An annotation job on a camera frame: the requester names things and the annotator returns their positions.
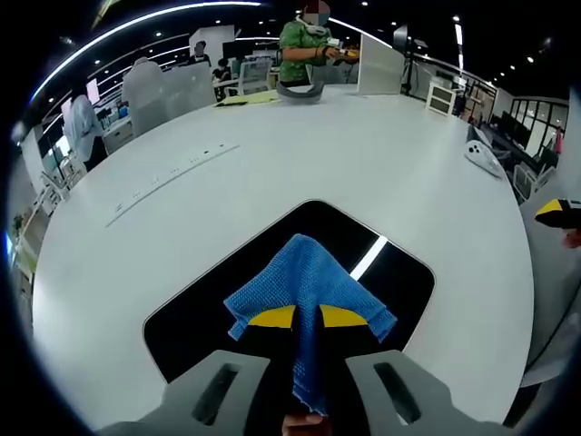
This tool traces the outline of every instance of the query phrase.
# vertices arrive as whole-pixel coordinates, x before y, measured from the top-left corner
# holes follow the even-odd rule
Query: ceiling
[[[99,3],[94,0],[54,0],[36,2],[28,7],[16,6],[16,13],[22,13],[21,19],[27,26],[21,27],[20,37],[12,36],[15,43],[8,50],[10,65],[15,67],[12,72],[17,72],[11,89],[17,103],[12,107],[18,108],[12,114],[15,120],[22,116],[23,111],[34,119],[44,116],[51,107],[48,103],[51,97],[58,101],[68,92],[72,80],[93,74],[118,56],[173,35],[191,35],[199,27],[215,25],[218,19],[223,25],[236,25],[241,29],[241,36],[264,36],[267,32],[278,36],[301,2],[265,0],[261,7],[200,8],[156,17],[126,29],[84,53],[56,76],[29,106],[28,99],[33,90],[69,54],[97,35],[135,17],[192,1],[121,0],[112,5],[99,25],[91,30]],[[565,37],[557,20],[547,20],[546,6],[538,9],[531,4],[527,7],[511,6],[497,0],[471,3],[453,0],[437,5],[423,0],[399,4],[368,0],[367,6],[356,0],[329,0],[327,3],[334,18],[387,42],[391,42],[395,29],[391,22],[408,24],[409,34],[428,45],[428,55],[450,64],[458,64],[458,46],[451,19],[458,15],[463,28],[466,70],[488,81],[497,78],[494,84],[513,95],[568,98]],[[330,28],[339,38],[355,36],[344,27],[331,24]],[[156,32],[162,32],[162,37],[156,37]],[[32,43],[30,33],[34,36]],[[75,46],[65,44],[62,37],[71,38]],[[544,45],[547,38],[550,38],[550,44]],[[32,44],[32,51],[24,47],[25,41]],[[187,36],[153,45],[152,49],[161,53],[183,45],[187,45]],[[110,74],[131,64],[138,55],[143,54],[136,53],[111,65]],[[534,58],[533,64],[527,61],[528,56]],[[94,64],[97,59],[101,61],[99,65]],[[97,78],[102,81],[106,75],[101,72]]]

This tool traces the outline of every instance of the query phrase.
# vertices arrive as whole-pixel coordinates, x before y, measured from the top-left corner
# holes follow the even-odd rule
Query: blue towel
[[[267,267],[224,304],[236,318],[229,335],[240,339],[252,318],[262,312],[296,305],[300,311],[299,349],[293,367],[292,393],[311,411],[325,412],[316,376],[315,320],[320,304],[355,312],[383,341],[396,323],[385,304],[353,280],[317,241],[296,234]]]

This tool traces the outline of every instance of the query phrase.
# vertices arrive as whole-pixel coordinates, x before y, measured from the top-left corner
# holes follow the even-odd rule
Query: office room
[[[34,55],[6,52],[10,421],[234,436],[572,419],[581,84],[543,7],[28,3],[11,14]]]

